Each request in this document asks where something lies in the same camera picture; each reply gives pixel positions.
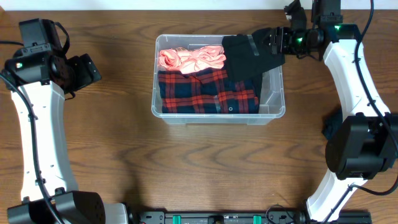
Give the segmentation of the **black garment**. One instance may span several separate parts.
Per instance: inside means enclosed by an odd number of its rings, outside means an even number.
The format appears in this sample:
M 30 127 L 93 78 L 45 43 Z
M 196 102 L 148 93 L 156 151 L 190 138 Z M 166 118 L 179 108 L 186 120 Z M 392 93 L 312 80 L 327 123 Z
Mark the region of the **black garment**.
M 226 61 L 224 67 L 233 82 L 245 81 L 285 63 L 283 54 L 272 53 L 271 28 L 259 29 L 250 35 L 223 37 Z
M 262 74 L 255 75 L 251 78 L 254 92 L 259 100 L 261 99 L 262 80 L 263 80 Z

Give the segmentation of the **pink garment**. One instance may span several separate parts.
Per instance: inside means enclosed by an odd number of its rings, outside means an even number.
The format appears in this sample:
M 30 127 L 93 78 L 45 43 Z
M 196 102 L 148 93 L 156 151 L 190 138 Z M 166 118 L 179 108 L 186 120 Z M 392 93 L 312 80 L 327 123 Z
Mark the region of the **pink garment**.
M 167 71 L 190 74 L 207 68 L 224 67 L 226 55 L 221 45 L 206 45 L 195 50 L 184 48 L 161 50 L 158 65 Z

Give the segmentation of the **red navy plaid shirt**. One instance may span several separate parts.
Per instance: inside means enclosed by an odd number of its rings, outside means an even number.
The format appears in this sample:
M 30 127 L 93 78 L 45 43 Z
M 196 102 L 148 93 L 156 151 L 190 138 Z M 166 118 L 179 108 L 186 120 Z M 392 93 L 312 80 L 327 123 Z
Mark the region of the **red navy plaid shirt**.
M 233 82 L 226 69 L 208 68 L 196 73 L 159 71 L 163 113 L 254 114 L 259 95 L 252 80 Z

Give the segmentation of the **dark navy garment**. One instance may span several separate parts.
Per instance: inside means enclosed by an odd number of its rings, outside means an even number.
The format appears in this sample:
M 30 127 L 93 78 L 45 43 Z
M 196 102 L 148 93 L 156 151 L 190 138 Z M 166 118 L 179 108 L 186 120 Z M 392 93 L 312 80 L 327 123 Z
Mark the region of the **dark navy garment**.
M 327 140 L 330 140 L 339 130 L 343 122 L 343 113 L 341 108 L 335 108 L 332 112 L 324 115 L 322 134 Z

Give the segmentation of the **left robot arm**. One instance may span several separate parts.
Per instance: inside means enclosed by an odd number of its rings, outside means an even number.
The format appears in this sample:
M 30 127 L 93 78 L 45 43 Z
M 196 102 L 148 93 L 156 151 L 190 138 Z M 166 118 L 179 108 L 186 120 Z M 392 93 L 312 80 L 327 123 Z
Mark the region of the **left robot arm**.
M 101 79 L 89 55 L 67 58 L 62 25 L 48 19 L 19 24 L 22 42 L 1 79 L 19 117 L 24 162 L 21 204 L 7 209 L 9 223 L 127 223 L 122 203 L 104 203 L 79 190 L 68 158 L 63 108 L 75 93 Z

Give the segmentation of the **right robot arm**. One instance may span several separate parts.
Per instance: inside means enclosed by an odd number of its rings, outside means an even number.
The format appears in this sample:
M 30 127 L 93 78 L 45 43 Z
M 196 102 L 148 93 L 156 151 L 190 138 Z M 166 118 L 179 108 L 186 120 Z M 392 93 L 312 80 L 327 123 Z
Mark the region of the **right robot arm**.
M 314 1 L 307 18 L 300 1 L 284 7 L 289 27 L 271 31 L 273 54 L 305 58 L 318 52 L 329 69 L 341 104 L 342 122 L 325 148 L 327 172 L 292 223 L 370 223 L 366 212 L 343 207 L 366 182 L 397 159 L 397 116 L 376 90 L 364 58 L 365 31 L 346 24 L 339 1 Z

